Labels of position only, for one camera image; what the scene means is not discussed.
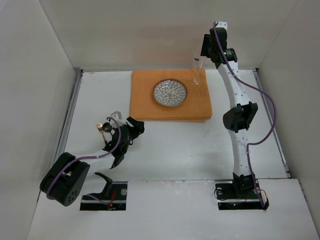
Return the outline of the clear wine glass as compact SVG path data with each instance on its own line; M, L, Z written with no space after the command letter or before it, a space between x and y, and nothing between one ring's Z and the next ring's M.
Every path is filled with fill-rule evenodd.
M194 68L194 76L193 76L193 84L199 85L200 83L200 69L203 65L203 58L201 56L201 50L197 49L193 54L193 68Z

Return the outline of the orange cloth napkin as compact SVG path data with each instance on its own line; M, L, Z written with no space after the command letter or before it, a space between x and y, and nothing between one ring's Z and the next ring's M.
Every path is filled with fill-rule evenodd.
M153 97L155 85L165 79L176 79L187 89L186 100L179 106L166 107ZM205 69L136 70L132 72L129 116L135 120L168 120L200 122L212 117L212 104Z

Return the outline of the black spoon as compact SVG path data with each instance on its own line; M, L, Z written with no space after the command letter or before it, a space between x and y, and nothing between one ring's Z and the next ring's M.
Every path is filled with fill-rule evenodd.
M105 122L103 125L102 125L102 137L103 137L103 140L105 142L108 142L110 140L112 140L112 137L113 137L113 127L112 125L109 123L109 122Z

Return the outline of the floral patterned ceramic plate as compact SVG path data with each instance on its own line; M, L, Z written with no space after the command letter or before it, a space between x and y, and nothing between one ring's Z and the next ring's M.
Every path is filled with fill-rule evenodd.
M188 96L185 84L177 79L168 78L157 82L152 90L152 97L163 107L173 108L180 106Z

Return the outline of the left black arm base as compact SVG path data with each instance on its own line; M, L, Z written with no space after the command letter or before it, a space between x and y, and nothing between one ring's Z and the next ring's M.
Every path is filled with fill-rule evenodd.
M127 207L128 182L113 181L101 172L95 172L105 181L101 192L81 197L80 211L125 211Z

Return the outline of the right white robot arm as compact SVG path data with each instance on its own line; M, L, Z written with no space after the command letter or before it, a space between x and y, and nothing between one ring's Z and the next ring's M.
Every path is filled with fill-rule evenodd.
M227 48L227 30L214 26L203 38L200 55L209 58L222 77L229 97L230 110L223 117L223 125L228 130L233 150L233 191L243 196L254 188L252 171L248 164L247 131L258 111L240 82L238 58L235 50Z

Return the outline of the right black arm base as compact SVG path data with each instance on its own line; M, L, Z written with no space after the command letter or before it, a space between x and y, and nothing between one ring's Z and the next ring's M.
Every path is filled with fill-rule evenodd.
M251 175L236 176L233 180L217 181L214 197L219 210L267 210L270 206L268 195Z

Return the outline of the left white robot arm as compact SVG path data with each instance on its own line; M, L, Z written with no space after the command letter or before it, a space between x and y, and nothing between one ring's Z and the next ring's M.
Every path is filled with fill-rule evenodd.
M114 114L106 118L107 122L98 123L97 129L102 135L104 148L87 156L74 156L62 153L42 179L39 189L47 199L70 206L81 193L81 189L90 170L87 163L102 161L109 169L116 168L125 158L129 146L145 132L145 123L128 117L123 122Z

